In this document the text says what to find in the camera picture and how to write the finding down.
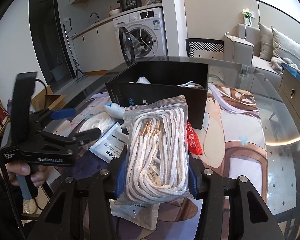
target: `glass table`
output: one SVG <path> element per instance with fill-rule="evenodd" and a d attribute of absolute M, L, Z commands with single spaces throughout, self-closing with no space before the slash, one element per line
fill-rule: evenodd
<path fill-rule="evenodd" d="M 300 135 L 274 87 L 256 68 L 245 65 L 188 57 L 161 57 L 155 60 L 209 64 L 209 82 L 246 90 L 253 94 L 259 110 L 266 145 L 268 169 L 266 203 L 285 238 L 296 239 L 300 234 Z M 79 91 L 65 108 L 73 107 L 79 112 L 92 95 L 105 91 L 105 82 L 128 67 L 126 63 L 123 63 L 112 69 L 87 88 Z M 60 122 L 53 121 L 46 130 L 53 131 L 58 125 Z M 69 169 L 61 171 L 60 181 L 68 175 L 71 175 Z M 192 226 L 195 233 L 197 225 Z M 143 237 L 145 239 L 172 239 L 167 232 L 157 232 L 157 234 L 149 232 L 148 236 L 145 234 Z M 134 239 L 132 236 L 122 238 Z"/>

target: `white bowl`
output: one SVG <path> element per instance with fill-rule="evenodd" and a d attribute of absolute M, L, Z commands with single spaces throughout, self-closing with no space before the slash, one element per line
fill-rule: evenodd
<path fill-rule="evenodd" d="M 121 12 L 122 12 L 122 9 L 114 9 L 112 11 L 109 11 L 109 14 L 110 14 L 110 16 L 113 16 L 113 15 L 117 15 Z"/>

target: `drawer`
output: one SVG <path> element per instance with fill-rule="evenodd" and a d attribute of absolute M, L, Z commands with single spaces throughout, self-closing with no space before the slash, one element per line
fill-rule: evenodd
<path fill-rule="evenodd" d="M 280 89 L 286 95 L 300 118 L 300 81 L 292 76 L 289 71 L 284 70 Z"/>
<path fill-rule="evenodd" d="M 298 131 L 300 130 L 300 118 L 297 115 L 297 112 L 294 110 L 292 104 L 290 103 L 290 101 L 288 100 L 288 98 L 286 97 L 286 95 L 283 93 L 283 91 L 281 90 L 281 88 L 279 88 L 278 91 L 279 96 L 281 97 L 282 101 L 284 102 L 284 104 L 286 105 Z"/>

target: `cabinet handle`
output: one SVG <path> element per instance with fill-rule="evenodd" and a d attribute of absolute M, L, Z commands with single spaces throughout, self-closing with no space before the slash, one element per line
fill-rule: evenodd
<path fill-rule="evenodd" d="M 291 99 L 293 99 L 294 95 L 296 94 L 296 91 L 294 89 L 292 89 L 291 91 Z"/>

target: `fluffy gray blanket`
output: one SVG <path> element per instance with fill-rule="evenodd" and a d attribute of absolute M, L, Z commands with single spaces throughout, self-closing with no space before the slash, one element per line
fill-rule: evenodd
<path fill-rule="evenodd" d="M 281 66 L 282 63 L 286 63 L 287 65 L 299 70 L 298 66 L 296 64 L 294 64 L 291 59 L 286 58 L 286 57 L 285 58 L 272 57 L 272 59 L 270 61 L 270 66 L 274 71 L 276 71 L 280 75 L 282 75 L 282 72 L 283 72 L 283 69 Z"/>

